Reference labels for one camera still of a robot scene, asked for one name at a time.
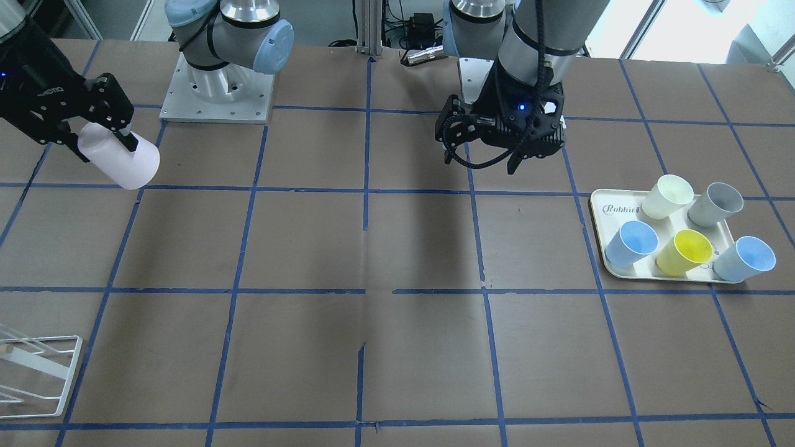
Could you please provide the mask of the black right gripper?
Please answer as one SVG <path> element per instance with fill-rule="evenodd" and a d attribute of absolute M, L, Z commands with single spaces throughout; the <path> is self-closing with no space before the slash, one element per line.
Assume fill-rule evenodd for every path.
<path fill-rule="evenodd" d="M 39 25 L 18 25 L 2 38 L 2 119 L 42 145 L 65 145 L 84 163 L 68 119 L 81 117 L 110 130 L 128 152 L 139 139 L 130 129 L 134 106 L 117 78 L 87 79 Z"/>

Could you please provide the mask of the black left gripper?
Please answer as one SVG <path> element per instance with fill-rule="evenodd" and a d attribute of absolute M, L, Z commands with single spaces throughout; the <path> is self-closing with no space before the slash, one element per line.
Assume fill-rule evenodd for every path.
<path fill-rule="evenodd" d="M 526 159 L 556 155 L 566 142 L 561 122 L 564 88 L 552 83 L 549 63 L 541 68 L 540 81 L 525 84 L 495 61 L 474 104 L 451 94 L 435 120 L 435 139 L 445 149 L 445 164 L 469 165 L 457 150 L 474 140 L 505 150 L 491 163 L 506 160 L 508 175 Z"/>

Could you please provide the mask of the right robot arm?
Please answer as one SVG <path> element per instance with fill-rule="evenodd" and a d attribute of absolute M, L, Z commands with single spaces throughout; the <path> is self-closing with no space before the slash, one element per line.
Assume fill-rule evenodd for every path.
<path fill-rule="evenodd" d="M 275 1 L 168 1 L 165 14 L 186 62 L 198 71 L 233 63 L 266 75 L 286 65 L 292 25 Z M 35 142 L 65 145 L 87 160 L 68 120 L 98 124 L 135 153 L 142 142 L 130 127 L 134 106 L 110 73 L 77 73 L 48 34 L 15 1 L 2 2 L 2 118 Z"/>

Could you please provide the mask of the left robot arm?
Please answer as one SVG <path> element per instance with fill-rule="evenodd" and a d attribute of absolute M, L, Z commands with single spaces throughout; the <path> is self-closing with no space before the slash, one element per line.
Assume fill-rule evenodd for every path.
<path fill-rule="evenodd" d="M 563 79 L 607 1 L 448 1 L 443 50 L 491 60 L 473 104 L 448 97 L 434 138 L 445 163 L 486 169 L 506 161 L 514 174 L 529 158 L 556 155 L 566 142 Z"/>

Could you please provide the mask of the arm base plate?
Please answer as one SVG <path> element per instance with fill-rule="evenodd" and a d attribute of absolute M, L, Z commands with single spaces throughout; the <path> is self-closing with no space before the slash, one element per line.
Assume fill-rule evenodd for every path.
<path fill-rule="evenodd" d="M 203 71 L 179 56 L 160 119 L 185 124 L 267 124 L 274 74 L 238 65 Z"/>
<path fill-rule="evenodd" d="M 461 99 L 465 104 L 472 105 L 479 98 L 493 63 L 494 60 L 479 58 L 459 59 Z"/>

